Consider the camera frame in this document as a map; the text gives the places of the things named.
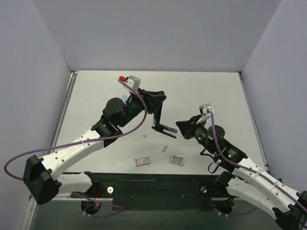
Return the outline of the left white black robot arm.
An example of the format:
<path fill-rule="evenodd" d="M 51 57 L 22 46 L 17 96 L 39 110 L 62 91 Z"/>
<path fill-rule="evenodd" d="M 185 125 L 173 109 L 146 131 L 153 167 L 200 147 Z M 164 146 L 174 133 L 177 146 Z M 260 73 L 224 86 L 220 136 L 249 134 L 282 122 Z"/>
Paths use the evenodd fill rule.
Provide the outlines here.
<path fill-rule="evenodd" d="M 35 201 L 45 204 L 63 191 L 65 183 L 60 176 L 71 166 L 89 154 L 101 150 L 123 135 L 121 128 L 140 112 L 154 114 L 162 107 L 166 95 L 164 91 L 149 92 L 138 89 L 131 93 L 127 101 L 112 98 L 103 109 L 100 120 L 70 146 L 64 145 L 58 151 L 27 159 L 23 182 Z"/>

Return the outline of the light blue white stapler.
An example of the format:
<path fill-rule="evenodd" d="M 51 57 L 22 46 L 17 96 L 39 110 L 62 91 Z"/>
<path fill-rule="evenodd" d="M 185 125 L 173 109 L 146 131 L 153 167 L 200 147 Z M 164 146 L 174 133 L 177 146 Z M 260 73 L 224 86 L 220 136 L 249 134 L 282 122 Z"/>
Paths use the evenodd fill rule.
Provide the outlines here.
<path fill-rule="evenodd" d="M 125 95 L 125 94 L 122 95 L 122 100 L 123 100 L 124 102 L 127 100 L 127 98 L 128 98 L 127 95 Z"/>

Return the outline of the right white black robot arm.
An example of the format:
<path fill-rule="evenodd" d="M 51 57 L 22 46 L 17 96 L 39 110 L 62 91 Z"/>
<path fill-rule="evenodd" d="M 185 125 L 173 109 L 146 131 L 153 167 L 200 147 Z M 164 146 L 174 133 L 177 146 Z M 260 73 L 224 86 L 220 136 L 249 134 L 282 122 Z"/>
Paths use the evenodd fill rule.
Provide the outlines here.
<path fill-rule="evenodd" d="M 246 153 L 225 139 L 221 126 L 205 128 L 200 116 L 177 121 L 184 139 L 194 138 L 224 171 L 215 180 L 220 196 L 241 198 L 269 214 L 283 230 L 307 228 L 307 193 L 299 192 L 275 179 Z"/>

